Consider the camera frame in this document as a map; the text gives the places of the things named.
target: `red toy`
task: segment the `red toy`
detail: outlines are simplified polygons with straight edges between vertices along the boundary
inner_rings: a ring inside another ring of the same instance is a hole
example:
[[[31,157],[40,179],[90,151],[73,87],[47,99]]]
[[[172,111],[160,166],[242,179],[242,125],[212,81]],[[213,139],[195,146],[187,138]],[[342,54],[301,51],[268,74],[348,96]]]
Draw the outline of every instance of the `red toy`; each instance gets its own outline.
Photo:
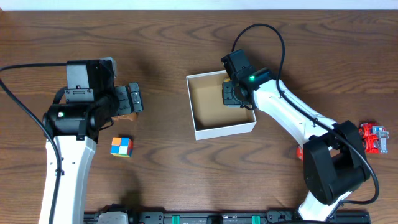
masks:
[[[380,154],[387,153],[388,131],[384,126],[375,123],[364,123],[359,128],[359,134],[362,137],[362,144],[365,147],[365,152]]]

